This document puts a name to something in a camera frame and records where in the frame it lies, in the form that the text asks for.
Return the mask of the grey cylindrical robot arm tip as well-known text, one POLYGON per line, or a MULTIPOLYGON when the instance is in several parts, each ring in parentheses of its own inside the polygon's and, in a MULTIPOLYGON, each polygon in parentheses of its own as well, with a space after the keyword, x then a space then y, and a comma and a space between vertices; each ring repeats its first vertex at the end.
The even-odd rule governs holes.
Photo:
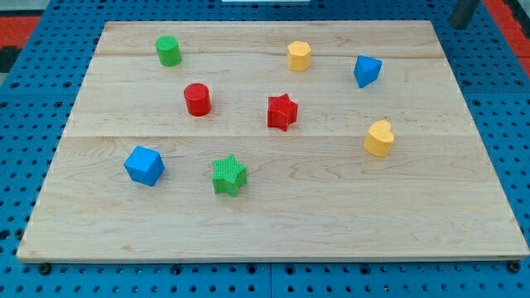
POLYGON ((478 6, 479 0, 458 0, 449 20, 450 26, 456 30, 466 29, 478 6))

